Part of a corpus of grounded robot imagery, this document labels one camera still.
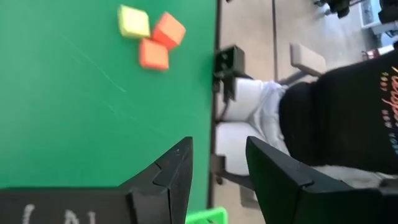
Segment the floor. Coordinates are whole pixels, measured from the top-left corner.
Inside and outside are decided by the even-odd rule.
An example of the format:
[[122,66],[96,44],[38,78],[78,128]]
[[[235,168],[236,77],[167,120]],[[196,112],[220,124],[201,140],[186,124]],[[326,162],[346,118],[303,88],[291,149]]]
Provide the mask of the floor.
[[[359,62],[361,51],[376,47],[375,37],[361,30],[358,7],[352,7],[349,16],[340,20],[334,15],[325,17],[324,10],[312,0],[275,1],[274,38],[272,0],[224,2],[221,47],[240,46],[246,53],[246,73],[264,81],[295,72],[290,66],[290,42],[324,56],[328,68]],[[241,206],[239,187],[231,182],[215,186],[215,206],[227,209],[230,224],[265,223],[259,210]]]

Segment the green tabletop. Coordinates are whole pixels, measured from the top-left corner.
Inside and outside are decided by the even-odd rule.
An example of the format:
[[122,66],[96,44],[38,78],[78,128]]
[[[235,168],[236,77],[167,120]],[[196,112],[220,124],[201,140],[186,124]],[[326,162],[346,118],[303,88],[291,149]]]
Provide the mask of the green tabletop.
[[[120,4],[187,29],[170,70],[143,70]],[[189,209],[206,206],[216,3],[2,0],[0,187],[117,186],[193,136]]]

